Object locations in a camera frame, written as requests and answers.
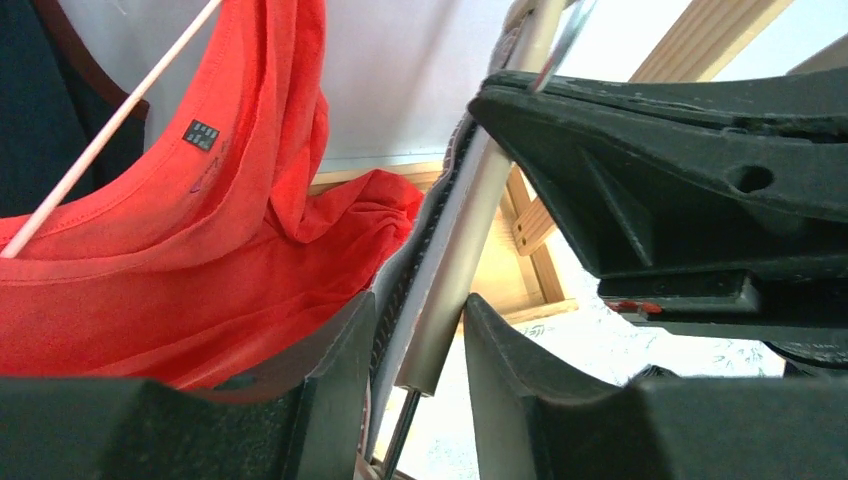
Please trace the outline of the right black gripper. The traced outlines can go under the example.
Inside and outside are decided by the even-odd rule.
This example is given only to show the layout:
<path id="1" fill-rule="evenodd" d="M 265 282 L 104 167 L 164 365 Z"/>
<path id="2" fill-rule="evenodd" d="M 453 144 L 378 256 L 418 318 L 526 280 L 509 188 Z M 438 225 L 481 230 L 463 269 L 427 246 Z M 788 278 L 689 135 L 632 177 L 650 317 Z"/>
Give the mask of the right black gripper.
<path id="1" fill-rule="evenodd" d="M 540 93 L 530 79 L 494 74 L 468 110 L 605 279 L 611 310 L 675 335 L 757 340 L 801 371 L 846 370 L 847 281 L 831 279 L 847 274 L 845 69 L 557 77 Z M 707 271 L 725 272 L 670 275 Z"/>

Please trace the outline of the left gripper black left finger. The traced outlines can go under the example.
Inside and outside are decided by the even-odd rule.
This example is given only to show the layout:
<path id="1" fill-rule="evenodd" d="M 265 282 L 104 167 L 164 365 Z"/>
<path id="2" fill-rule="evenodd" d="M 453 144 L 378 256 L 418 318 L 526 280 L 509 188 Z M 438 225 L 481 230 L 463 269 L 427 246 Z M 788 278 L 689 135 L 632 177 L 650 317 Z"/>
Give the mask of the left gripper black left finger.
<path id="1" fill-rule="evenodd" d="M 212 390 L 145 379 L 4 378 L 5 479 L 349 479 L 361 438 L 372 293 Z"/>

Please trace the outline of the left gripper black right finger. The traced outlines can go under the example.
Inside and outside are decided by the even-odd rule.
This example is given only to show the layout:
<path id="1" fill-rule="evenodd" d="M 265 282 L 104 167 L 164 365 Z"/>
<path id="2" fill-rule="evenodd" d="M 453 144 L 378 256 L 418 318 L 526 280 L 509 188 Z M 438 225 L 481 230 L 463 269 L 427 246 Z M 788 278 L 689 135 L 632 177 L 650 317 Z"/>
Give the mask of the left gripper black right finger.
<path id="1" fill-rule="evenodd" d="M 843 479 L 847 383 L 648 377 L 557 358 L 477 294 L 464 342 L 484 479 Z"/>

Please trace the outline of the wooden clip hanger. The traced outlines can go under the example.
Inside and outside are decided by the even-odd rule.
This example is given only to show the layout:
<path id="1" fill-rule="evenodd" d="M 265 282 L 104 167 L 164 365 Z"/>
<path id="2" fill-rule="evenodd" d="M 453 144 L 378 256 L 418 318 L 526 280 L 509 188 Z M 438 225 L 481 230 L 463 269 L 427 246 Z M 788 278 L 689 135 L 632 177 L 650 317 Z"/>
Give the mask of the wooden clip hanger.
<path id="1" fill-rule="evenodd" d="M 531 74 L 542 89 L 585 26 L 592 1 L 516 1 L 487 71 Z M 434 394 L 512 162 L 469 114 L 445 152 L 377 322 L 370 359 L 366 464 L 393 478 L 418 403 Z"/>

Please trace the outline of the grey striped underwear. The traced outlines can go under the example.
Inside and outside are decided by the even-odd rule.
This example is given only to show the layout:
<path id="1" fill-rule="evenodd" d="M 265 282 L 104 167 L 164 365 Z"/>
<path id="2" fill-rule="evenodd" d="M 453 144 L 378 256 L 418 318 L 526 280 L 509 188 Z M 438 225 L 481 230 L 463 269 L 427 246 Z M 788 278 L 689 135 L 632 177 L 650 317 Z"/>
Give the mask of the grey striped underwear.
<path id="1" fill-rule="evenodd" d="M 378 274 L 382 310 L 371 357 L 366 460 L 374 457 L 392 389 L 406 392 L 382 460 L 386 479 L 400 460 L 419 401 L 435 393 L 511 168 L 497 144 L 464 114 L 412 236 Z"/>

